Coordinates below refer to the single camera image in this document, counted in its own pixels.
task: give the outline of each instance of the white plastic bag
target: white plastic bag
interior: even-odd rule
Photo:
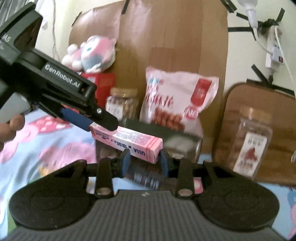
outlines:
[[[202,137],[198,114],[215,98],[219,78],[189,72],[169,73],[148,67],[140,121]]]

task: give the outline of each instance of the jar lid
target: jar lid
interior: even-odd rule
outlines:
[[[138,89],[121,89],[112,87],[110,93],[114,97],[133,98],[137,97]]]
[[[241,106],[240,113],[250,120],[259,121],[266,124],[269,124],[271,122],[271,114],[262,110],[254,109],[252,107]]]

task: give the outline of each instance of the stuffed animal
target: stuffed animal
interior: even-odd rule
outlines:
[[[76,44],[71,44],[67,49],[68,54],[62,59],[62,64],[74,71],[82,71],[81,52],[85,44],[83,42],[80,48]]]
[[[100,73],[115,61],[115,40],[94,35],[89,37],[81,52],[81,62],[86,73]]]

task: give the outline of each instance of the electrical outlet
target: electrical outlet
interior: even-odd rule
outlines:
[[[282,35],[282,32],[278,27],[279,40],[281,40],[281,35]],[[275,48],[278,48],[278,43],[275,35],[275,26],[271,26],[270,29],[268,30],[267,49],[270,52],[274,52]],[[276,71],[279,65],[280,65],[279,62],[273,61],[271,54],[269,53],[266,54],[265,66],[267,68],[272,69],[273,71]]]

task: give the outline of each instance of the wooden board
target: wooden board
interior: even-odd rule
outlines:
[[[255,177],[258,182],[296,184],[296,166],[291,156],[296,151],[295,98],[256,85],[235,85],[227,97],[221,128],[214,143],[214,160],[227,165],[227,158],[238,130],[242,105],[272,114],[273,136]]]

